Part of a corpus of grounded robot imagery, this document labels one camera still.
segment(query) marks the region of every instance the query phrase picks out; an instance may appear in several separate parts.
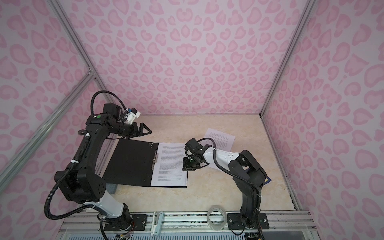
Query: black mounting plate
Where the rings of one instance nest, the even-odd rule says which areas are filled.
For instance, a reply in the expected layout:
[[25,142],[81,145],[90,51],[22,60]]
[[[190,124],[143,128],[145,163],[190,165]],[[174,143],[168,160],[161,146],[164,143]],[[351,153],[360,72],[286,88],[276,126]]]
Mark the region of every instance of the black mounting plate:
[[[228,217],[228,229],[229,230],[243,230],[244,225],[241,222],[242,214],[227,214]],[[259,223],[262,229],[269,229],[268,219],[266,218],[266,214],[261,212],[259,213]]]
[[[145,225],[147,222],[147,214],[131,214],[133,221],[135,222],[135,226],[133,227],[133,231],[144,231]],[[106,224],[104,227],[104,231],[119,231],[111,224]]]

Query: wall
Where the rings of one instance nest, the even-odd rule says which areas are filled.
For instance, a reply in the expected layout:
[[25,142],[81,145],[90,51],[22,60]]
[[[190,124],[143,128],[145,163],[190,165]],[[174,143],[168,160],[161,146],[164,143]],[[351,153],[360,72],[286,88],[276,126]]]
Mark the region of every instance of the wall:
[[85,74],[44,0],[0,3],[0,172]]
[[320,1],[266,113],[324,240],[384,238],[383,41],[383,1]]
[[305,3],[61,1],[108,89],[146,114],[260,112]]
[[[57,170],[65,169],[73,158],[82,136],[77,131],[85,128],[89,103],[94,92],[98,91],[91,82],[73,107],[49,134],[25,167],[0,195],[0,238],[54,239],[63,220],[48,220],[43,212],[45,199],[55,181]],[[98,96],[95,112],[102,111],[105,99]],[[59,215],[73,210],[78,205],[68,202],[60,190],[51,204],[51,212]]]

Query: paper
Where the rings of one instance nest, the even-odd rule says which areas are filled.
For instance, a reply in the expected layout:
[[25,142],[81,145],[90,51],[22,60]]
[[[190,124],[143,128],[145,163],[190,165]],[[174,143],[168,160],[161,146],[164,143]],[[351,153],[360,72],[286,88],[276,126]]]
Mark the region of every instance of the paper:
[[151,186],[187,186],[187,172],[183,172],[184,143],[159,143]]
[[[235,141],[235,136],[217,131],[212,128],[208,128],[207,132],[205,133],[204,137],[210,137],[212,138],[216,143],[216,148],[219,150],[230,152],[233,142]],[[201,145],[213,145],[212,141],[210,140],[203,140],[201,141]]]

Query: pink wallpaper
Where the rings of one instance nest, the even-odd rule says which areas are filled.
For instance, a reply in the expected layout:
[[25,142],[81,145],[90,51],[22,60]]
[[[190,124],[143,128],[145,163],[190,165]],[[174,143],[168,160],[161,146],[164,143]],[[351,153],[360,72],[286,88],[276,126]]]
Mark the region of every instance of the pink wallpaper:
[[44,0],[0,3],[0,172],[84,76]]
[[[55,238],[62,220],[48,220],[43,206],[55,183],[53,176],[57,170],[65,169],[81,142],[82,136],[77,135],[77,131],[85,128],[89,103],[96,91],[92,82],[0,195],[0,239]],[[98,96],[95,112],[101,112],[104,103],[103,97]],[[77,204],[68,202],[58,190],[51,211],[58,215],[75,207]]]
[[384,238],[384,1],[319,2],[266,123],[323,240]]
[[258,113],[305,3],[61,1],[107,88],[145,114]]

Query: tape roll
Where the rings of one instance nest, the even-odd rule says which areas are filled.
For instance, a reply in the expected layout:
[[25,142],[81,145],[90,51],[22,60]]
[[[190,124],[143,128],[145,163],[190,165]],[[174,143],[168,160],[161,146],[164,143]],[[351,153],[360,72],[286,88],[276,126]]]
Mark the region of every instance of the tape roll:
[[[224,217],[224,222],[222,223],[212,223],[212,221],[209,219],[209,215],[211,215],[212,212],[220,212]],[[212,230],[219,231],[222,228],[224,228],[225,224],[227,223],[227,213],[218,205],[213,205],[207,212],[207,222],[209,227]]]

